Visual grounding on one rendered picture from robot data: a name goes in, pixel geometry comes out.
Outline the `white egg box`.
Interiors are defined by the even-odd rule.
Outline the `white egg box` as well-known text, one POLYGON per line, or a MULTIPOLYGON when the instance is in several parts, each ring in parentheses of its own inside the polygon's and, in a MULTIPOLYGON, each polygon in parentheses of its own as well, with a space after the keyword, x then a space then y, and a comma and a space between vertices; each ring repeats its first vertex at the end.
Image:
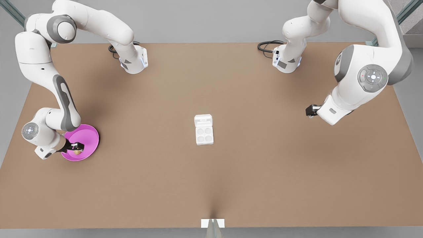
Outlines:
POLYGON ((194 117, 195 140, 197 145, 213 144, 212 115, 202 114, 194 117))

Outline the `magenta plate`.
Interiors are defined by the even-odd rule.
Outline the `magenta plate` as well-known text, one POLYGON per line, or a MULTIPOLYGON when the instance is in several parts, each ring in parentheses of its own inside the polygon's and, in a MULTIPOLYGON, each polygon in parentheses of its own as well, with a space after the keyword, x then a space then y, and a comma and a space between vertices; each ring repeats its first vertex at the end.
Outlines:
POLYGON ((69 161, 81 161, 91 156, 99 144, 99 134, 97 130, 87 124, 81 124, 72 132, 65 132, 64 137, 71 143, 80 142, 84 144, 84 149, 80 154, 75 154, 68 150, 62 152, 61 155, 69 161))

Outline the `silver frame post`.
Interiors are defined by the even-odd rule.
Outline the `silver frame post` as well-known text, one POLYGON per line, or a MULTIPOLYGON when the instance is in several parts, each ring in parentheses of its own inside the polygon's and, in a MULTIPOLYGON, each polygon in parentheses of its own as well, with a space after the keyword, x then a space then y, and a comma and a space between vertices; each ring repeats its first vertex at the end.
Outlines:
POLYGON ((0 7, 2 7, 21 26, 21 29, 18 31, 19 33, 23 32, 26 19, 31 15, 35 15, 35 13, 23 15, 23 13, 14 4, 12 4, 10 0, 0 0, 0 7))
POLYGON ((224 219, 201 219, 201 228, 207 228, 206 238, 223 238, 221 228, 224 227, 224 219))
POLYGON ((423 0, 383 0, 393 11, 408 48, 423 48, 423 0))

